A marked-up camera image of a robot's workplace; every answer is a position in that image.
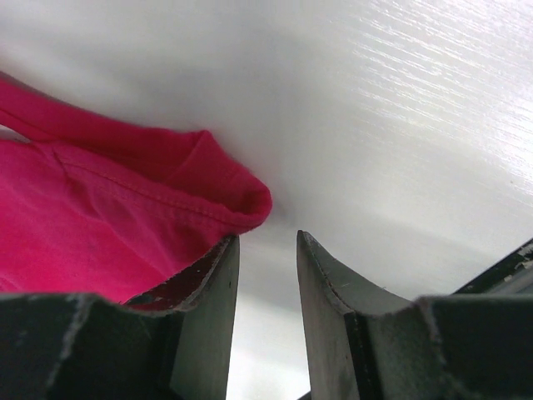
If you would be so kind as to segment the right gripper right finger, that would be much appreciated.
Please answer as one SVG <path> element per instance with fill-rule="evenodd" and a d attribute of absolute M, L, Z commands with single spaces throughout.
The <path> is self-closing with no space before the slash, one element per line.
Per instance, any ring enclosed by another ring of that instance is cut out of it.
<path fill-rule="evenodd" d="M 309 398 L 531 398 L 532 294 L 409 301 L 303 231 L 296 267 Z"/>

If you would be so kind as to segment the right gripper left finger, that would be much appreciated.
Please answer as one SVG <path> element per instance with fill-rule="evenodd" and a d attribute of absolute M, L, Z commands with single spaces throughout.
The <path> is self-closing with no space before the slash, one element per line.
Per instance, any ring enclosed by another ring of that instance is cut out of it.
<path fill-rule="evenodd" d="M 228 237 L 118 305 L 88 293 L 1 297 L 4 399 L 223 399 L 239 275 Z"/>

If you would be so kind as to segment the pink t shirt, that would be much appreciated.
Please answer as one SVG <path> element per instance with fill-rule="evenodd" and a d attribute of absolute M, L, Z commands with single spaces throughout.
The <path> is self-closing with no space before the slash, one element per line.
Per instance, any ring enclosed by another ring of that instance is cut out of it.
<path fill-rule="evenodd" d="M 267 186 L 208 131 L 116 121 L 8 78 L 1 124 L 4 292 L 124 303 L 271 211 Z"/>

